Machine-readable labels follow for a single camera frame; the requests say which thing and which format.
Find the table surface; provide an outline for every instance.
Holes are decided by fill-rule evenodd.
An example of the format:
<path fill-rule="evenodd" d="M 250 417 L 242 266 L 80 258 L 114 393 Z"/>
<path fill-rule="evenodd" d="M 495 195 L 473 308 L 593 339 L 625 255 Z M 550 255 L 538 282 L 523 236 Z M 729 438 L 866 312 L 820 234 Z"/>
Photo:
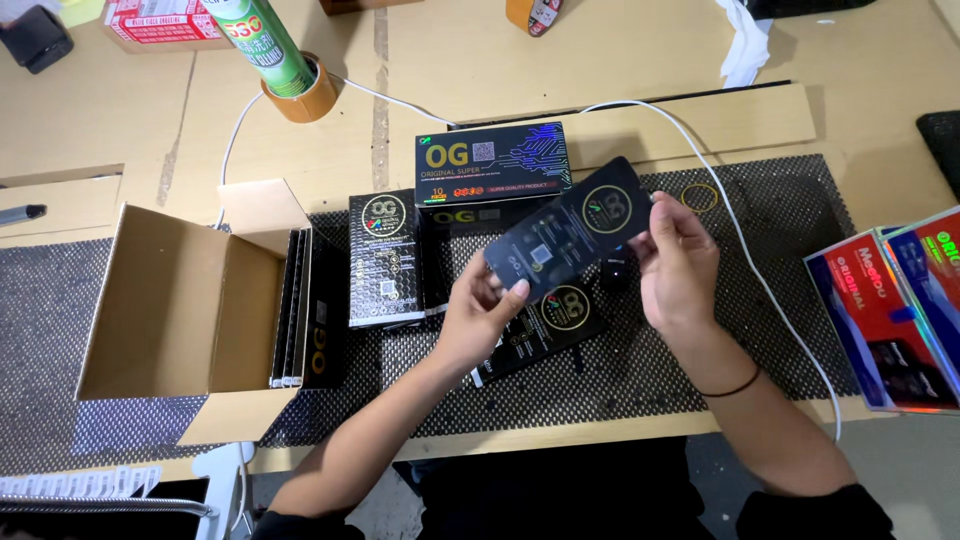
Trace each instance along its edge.
<path fill-rule="evenodd" d="M 457 123 L 714 90 L 733 36 L 725 13 L 704 0 L 567 0 L 541 38 L 510 25 L 498 2 L 467 8 L 426 0 L 332 18 L 316 0 L 273 4 L 300 48 L 331 72 Z M 708 159 L 824 154 L 860 231 L 952 207 L 956 199 L 914 122 L 960 109 L 958 22 L 960 6 L 949 0 L 877 0 L 777 20 L 771 58 L 756 82 L 803 84 L 816 139 Z M 0 247 L 111 236 L 123 201 L 214 222 L 224 150 L 240 110 L 259 90 L 256 72 L 234 50 L 131 56 L 97 23 L 71 35 L 73 52 L 39 75 L 0 55 L 0 184 L 42 193 L 63 216 L 45 229 L 7 231 Z M 306 125 L 287 122 L 261 99 L 236 138 L 227 182 L 284 178 L 307 212 L 345 209 L 349 195 L 411 187 L 406 141 L 443 130 L 409 110 L 384 110 L 352 87 L 325 118 Z M 698 166 L 674 159 L 636 169 Z M 96 175 L 109 177 L 68 190 L 50 186 Z M 827 401 L 798 406 L 832 420 Z M 841 406 L 845 420 L 877 417 L 859 397 Z M 681 413 L 411 439 L 397 459 L 716 430 L 709 412 Z M 290 469 L 308 450 L 259 449 L 251 471 Z M 192 478 L 191 460 L 160 462 L 164 479 Z"/>

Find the anti-slip mat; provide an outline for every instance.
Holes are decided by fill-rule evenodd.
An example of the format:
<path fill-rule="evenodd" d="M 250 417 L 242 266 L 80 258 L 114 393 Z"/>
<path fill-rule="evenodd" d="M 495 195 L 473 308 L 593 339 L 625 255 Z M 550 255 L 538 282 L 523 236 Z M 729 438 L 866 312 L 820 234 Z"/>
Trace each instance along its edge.
<path fill-rule="evenodd" d="M 819 305 L 802 258 L 853 233 L 821 156 L 718 167 L 756 265 L 797 331 L 822 362 L 838 395 L 858 392 L 850 367 Z M 652 189 L 679 196 L 712 185 L 706 170 L 641 177 Z M 713 193 L 686 191 L 706 209 Z M 342 249 L 347 216 L 311 216 Z M 827 389 L 780 321 L 743 257 L 720 202 L 701 219 L 722 250 L 717 318 L 767 370 L 790 399 L 825 399 Z M 448 282 L 491 234 L 453 238 L 440 249 Z M 0 475 L 52 472 L 192 455 L 178 448 L 204 398 L 75 403 L 98 287 L 110 240 L 0 250 Z M 636 263 L 631 263 L 637 279 Z M 631 418 L 705 410 L 666 347 L 642 317 L 637 289 L 609 292 L 592 268 L 587 283 L 610 322 L 604 334 L 481 389 L 464 379 L 414 436 Z M 318 442 L 429 353 L 443 317 L 416 328 L 347 333 L 350 366 L 336 390 L 301 391 L 261 446 Z"/>

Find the packing tape roll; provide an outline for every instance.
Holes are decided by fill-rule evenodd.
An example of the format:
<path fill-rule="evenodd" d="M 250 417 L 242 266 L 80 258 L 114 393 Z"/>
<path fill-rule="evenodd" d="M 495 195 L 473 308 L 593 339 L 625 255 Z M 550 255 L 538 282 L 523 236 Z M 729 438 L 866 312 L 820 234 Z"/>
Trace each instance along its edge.
<path fill-rule="evenodd" d="M 325 114 L 333 109 L 337 103 L 337 88 L 330 82 L 330 77 L 326 74 L 326 68 L 320 63 L 320 59 L 313 53 L 300 51 L 307 63 L 317 66 L 317 81 L 308 88 L 303 94 L 296 97 L 279 97 L 267 88 L 267 84 L 260 80 L 260 88 L 267 94 L 270 101 L 274 102 L 276 108 L 280 110 L 287 120 L 305 124 L 319 120 Z"/>
<path fill-rule="evenodd" d="M 507 0 L 507 19 L 520 30 L 540 37 L 550 29 L 564 0 Z"/>

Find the green spray can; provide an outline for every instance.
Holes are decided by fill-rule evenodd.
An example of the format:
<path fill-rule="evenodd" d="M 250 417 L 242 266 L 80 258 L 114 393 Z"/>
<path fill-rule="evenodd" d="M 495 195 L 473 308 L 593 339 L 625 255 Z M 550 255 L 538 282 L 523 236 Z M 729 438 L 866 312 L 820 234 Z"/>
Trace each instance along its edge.
<path fill-rule="evenodd" d="M 313 85 L 317 76 L 270 4 L 263 0 L 201 1 L 274 94 L 296 97 Z"/>

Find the black pen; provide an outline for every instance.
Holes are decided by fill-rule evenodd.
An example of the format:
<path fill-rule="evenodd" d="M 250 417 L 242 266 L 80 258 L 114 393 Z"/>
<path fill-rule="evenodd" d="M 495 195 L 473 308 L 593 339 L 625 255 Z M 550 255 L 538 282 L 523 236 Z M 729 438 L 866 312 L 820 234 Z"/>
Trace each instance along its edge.
<path fill-rule="evenodd" d="M 0 227 L 37 219 L 46 213 L 46 205 L 25 205 L 15 209 L 0 210 Z"/>

